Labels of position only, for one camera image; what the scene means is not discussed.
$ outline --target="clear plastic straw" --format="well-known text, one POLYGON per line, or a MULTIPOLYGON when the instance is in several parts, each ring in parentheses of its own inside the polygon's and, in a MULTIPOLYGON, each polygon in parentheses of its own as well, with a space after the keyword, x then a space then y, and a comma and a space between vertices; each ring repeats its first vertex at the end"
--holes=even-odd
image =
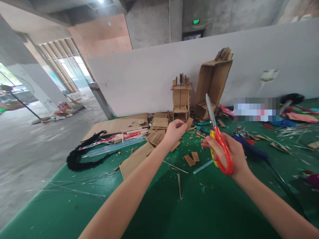
POLYGON ((89 151, 87 154, 82 155, 82 158, 87 158, 87 157, 95 157, 101 154, 105 154, 105 153, 109 153, 112 151, 116 151, 119 150, 121 148, 124 148, 126 146, 130 146, 133 144, 137 144, 137 143, 141 143, 143 142, 145 139, 143 137, 141 138, 135 138, 135 139, 130 139, 128 141, 124 141, 123 143, 117 143, 117 144, 112 144, 112 145, 108 145, 102 148, 98 148, 98 149, 94 149, 89 151))

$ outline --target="left hand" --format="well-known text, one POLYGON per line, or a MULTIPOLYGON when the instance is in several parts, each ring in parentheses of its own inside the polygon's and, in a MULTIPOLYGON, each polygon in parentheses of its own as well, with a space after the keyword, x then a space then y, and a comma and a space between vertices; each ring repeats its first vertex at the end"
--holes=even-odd
POLYGON ((187 128, 188 126, 185 122, 181 121, 180 119, 174 120, 173 122, 169 123, 163 141, 173 147, 173 145, 186 132, 187 128))

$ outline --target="scissor blade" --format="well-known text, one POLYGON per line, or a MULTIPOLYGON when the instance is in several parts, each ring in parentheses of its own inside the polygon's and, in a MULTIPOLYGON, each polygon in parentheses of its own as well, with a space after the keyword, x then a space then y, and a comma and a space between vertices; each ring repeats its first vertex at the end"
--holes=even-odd
POLYGON ((210 98, 209 98, 207 93, 206 93, 206 105, 207 105, 207 110, 208 110, 208 114, 209 114, 210 120, 211 120, 211 122, 213 124, 213 127, 215 127, 216 126, 216 120, 215 120, 215 116, 214 116, 214 113, 213 113, 212 103, 210 102, 210 98))

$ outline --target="yellow scissors handle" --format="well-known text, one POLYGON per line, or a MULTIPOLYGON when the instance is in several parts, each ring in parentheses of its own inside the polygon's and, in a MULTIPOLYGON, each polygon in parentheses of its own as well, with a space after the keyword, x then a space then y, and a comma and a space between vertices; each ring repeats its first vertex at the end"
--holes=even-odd
MULTIPOLYGON (((215 133, 214 133, 213 130, 210 131, 210 136, 213 137, 213 138, 215 138, 215 133)), ((210 148, 210 153, 212 154, 212 158, 213 158, 213 160, 214 160, 215 150, 213 150, 213 148, 210 148)), ((215 164, 215 166, 216 166, 217 168, 219 168, 219 166, 218 166, 218 161, 217 161, 217 160, 214 160, 214 164, 215 164)))

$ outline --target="hand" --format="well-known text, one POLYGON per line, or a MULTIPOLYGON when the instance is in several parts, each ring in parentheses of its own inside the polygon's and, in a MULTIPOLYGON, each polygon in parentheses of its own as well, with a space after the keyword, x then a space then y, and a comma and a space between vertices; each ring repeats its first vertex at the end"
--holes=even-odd
MULTIPOLYGON (((231 177, 236 179, 241 176, 251 175, 252 172, 248 167, 242 144, 225 133, 221 133, 221 136, 230 151, 234 165, 234 171, 231 177)), ((207 136, 201 145, 206 148, 213 148, 218 155, 220 162, 225 168, 227 167, 224 150, 214 138, 207 136)))
POLYGON ((187 130, 187 124, 180 119, 169 123, 163 141, 173 147, 187 130))

